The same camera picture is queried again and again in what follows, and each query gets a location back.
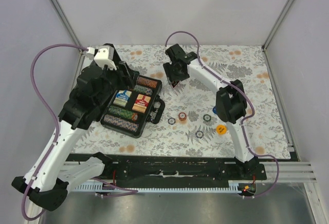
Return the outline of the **triangular all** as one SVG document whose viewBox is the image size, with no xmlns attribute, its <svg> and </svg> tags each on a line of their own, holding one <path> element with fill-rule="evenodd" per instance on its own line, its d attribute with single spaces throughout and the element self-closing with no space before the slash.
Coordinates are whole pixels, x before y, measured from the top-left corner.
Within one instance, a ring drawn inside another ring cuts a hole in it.
<svg viewBox="0 0 329 224">
<path fill-rule="evenodd" d="M 175 88 L 179 83 L 180 83 L 180 81 L 173 81 L 173 82 L 171 82 L 172 88 Z"/>
</svg>

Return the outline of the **red playing card deck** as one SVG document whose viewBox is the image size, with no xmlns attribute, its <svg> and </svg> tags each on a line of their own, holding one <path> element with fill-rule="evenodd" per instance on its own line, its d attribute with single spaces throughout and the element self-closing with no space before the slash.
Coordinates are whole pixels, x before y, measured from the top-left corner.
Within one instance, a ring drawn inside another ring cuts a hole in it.
<svg viewBox="0 0 329 224">
<path fill-rule="evenodd" d="M 151 101 L 150 96 L 146 96 L 146 95 L 143 95 L 143 94 L 138 94 L 138 96 L 135 100 L 135 103 L 132 107 L 132 110 L 144 114 L 147 110 L 147 107 L 148 107 L 150 101 Z"/>
</svg>

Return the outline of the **green poker chip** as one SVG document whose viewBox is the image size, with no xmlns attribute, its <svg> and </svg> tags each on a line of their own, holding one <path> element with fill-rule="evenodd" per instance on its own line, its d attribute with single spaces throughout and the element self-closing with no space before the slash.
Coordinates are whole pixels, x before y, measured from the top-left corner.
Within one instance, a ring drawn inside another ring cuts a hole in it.
<svg viewBox="0 0 329 224">
<path fill-rule="evenodd" d="M 208 114 L 205 114 L 205 115 L 203 116 L 203 120 L 206 121 L 206 122 L 209 122 L 209 121 L 211 121 L 211 116 L 208 115 Z"/>
</svg>

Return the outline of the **orange big blind button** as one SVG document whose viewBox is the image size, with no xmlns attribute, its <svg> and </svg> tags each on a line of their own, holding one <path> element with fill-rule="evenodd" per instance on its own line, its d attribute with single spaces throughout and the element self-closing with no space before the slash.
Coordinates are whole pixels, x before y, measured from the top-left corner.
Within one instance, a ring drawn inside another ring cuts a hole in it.
<svg viewBox="0 0 329 224">
<path fill-rule="evenodd" d="M 225 133 L 227 132 L 227 127 L 226 127 L 225 125 L 220 124 L 220 125 L 218 125 L 218 126 L 216 127 L 216 132 L 217 132 L 219 135 L 223 135 L 223 134 L 225 134 Z"/>
</svg>

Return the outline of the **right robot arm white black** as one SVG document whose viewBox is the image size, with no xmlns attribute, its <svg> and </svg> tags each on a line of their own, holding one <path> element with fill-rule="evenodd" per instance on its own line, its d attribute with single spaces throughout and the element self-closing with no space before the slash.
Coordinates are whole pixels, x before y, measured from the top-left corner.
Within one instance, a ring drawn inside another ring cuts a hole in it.
<svg viewBox="0 0 329 224">
<path fill-rule="evenodd" d="M 234 145 L 235 173 L 240 179 L 248 179 L 259 165 L 256 155 L 250 151 L 248 134 L 243 126 L 247 100 L 240 80 L 228 81 L 209 68 L 195 52 L 186 53 L 178 44 L 166 49 L 170 62 L 163 68 L 169 83 L 175 84 L 188 78 L 202 82 L 215 94 L 215 109 L 226 127 Z"/>
</svg>

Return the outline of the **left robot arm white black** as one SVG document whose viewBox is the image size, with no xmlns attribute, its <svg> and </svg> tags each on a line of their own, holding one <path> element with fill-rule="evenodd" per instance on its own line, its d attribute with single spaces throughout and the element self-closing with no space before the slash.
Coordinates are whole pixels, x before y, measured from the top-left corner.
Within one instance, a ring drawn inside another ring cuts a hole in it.
<svg viewBox="0 0 329 224">
<path fill-rule="evenodd" d="M 101 116 L 113 95 L 135 87 L 139 72 L 120 62 L 116 69 L 96 63 L 82 69 L 77 83 L 55 118 L 56 130 L 41 156 L 25 176 L 17 176 L 12 186 L 24 198 L 47 211 L 54 211 L 77 186 L 94 177 L 108 179 L 113 173 L 112 158 L 101 152 L 66 173 L 60 170 L 74 145 Z"/>
</svg>

